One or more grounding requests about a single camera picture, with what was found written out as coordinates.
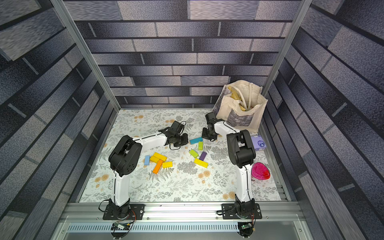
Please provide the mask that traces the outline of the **lime green block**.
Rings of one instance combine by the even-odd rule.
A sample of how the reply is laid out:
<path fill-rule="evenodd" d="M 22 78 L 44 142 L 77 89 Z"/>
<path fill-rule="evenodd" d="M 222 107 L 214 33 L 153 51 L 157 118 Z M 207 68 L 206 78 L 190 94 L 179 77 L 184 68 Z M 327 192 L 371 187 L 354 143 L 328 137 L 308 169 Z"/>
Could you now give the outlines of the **lime green block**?
<path fill-rule="evenodd" d="M 189 153 L 195 159 L 197 159 L 199 157 L 199 154 L 196 151 L 194 151 L 194 150 L 190 150 Z"/>
<path fill-rule="evenodd" d="M 203 141 L 200 141 L 198 143 L 198 149 L 199 149 L 199 151 L 202 151 L 204 149 L 204 142 Z"/>

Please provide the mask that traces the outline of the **teal block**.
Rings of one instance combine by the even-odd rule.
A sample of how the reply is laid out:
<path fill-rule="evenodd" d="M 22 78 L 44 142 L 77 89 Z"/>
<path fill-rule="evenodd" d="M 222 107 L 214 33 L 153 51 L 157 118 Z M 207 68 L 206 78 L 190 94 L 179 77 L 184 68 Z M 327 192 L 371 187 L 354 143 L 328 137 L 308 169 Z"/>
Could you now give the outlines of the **teal block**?
<path fill-rule="evenodd" d="M 190 140 L 190 144 L 193 145 L 193 144 L 197 144 L 199 142 L 202 142 L 203 141 L 203 138 L 200 137 L 200 138 L 195 138 L 195 139 L 191 139 Z"/>

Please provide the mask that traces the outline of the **purple block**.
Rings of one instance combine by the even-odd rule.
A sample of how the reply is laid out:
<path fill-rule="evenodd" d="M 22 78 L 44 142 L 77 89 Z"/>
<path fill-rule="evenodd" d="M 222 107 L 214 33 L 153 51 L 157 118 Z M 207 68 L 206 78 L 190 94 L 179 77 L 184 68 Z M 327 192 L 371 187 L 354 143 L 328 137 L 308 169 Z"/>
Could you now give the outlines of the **purple block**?
<path fill-rule="evenodd" d="M 207 153 L 206 152 L 202 152 L 202 154 L 199 156 L 199 160 L 204 162 L 206 156 L 207 156 Z"/>

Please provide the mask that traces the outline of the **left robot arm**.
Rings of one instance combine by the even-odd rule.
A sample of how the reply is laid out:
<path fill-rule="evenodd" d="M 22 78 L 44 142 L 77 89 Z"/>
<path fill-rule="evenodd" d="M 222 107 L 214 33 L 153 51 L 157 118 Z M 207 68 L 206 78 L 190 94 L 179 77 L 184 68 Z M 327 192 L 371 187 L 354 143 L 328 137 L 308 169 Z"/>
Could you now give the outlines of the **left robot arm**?
<path fill-rule="evenodd" d="M 136 139 L 125 135 L 119 140 L 109 156 L 110 166 L 115 174 L 112 197 L 115 206 L 122 207 L 129 202 L 129 174 L 137 167 L 141 153 L 161 146 L 172 145 L 174 149 L 179 149 L 186 145 L 189 141 L 188 134 L 184 132 L 185 125 L 184 121 L 175 121 L 170 127 L 155 134 Z"/>

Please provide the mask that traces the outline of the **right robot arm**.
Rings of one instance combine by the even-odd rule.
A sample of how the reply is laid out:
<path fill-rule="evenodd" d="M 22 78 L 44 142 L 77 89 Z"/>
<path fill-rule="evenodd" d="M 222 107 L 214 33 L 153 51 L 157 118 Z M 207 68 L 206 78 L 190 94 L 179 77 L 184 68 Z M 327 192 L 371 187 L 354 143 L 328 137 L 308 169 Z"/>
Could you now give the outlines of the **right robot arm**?
<path fill-rule="evenodd" d="M 236 166 L 237 190 L 235 193 L 235 210 L 239 217 L 249 216 L 255 207 L 255 199 L 252 194 L 252 165 L 256 157 L 256 151 L 247 130 L 238 130 L 227 121 L 216 118 L 211 112 L 205 115 L 207 127 L 203 128 L 202 138 L 211 142 L 219 135 L 227 138 L 228 156 L 231 163 Z"/>

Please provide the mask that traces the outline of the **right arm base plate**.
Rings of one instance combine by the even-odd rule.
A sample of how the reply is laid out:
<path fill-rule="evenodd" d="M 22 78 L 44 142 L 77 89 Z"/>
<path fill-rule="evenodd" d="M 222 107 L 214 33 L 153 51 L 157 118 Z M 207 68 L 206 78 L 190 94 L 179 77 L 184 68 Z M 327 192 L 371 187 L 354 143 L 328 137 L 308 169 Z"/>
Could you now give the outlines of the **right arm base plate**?
<path fill-rule="evenodd" d="M 252 208 L 246 208 L 242 211 L 234 203 L 221 204 L 220 213 L 222 213 L 224 220 L 260 220 L 263 218 L 259 204 L 254 204 Z"/>

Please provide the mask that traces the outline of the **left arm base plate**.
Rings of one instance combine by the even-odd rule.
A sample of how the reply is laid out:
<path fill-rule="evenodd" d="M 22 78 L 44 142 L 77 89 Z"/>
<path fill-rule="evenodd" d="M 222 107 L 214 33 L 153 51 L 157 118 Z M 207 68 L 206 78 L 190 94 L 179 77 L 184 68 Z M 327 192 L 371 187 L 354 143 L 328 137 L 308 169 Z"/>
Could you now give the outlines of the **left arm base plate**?
<path fill-rule="evenodd" d="M 125 204 L 119 208 L 108 204 L 104 210 L 103 220 L 142 220 L 145 206 L 144 204 Z"/>

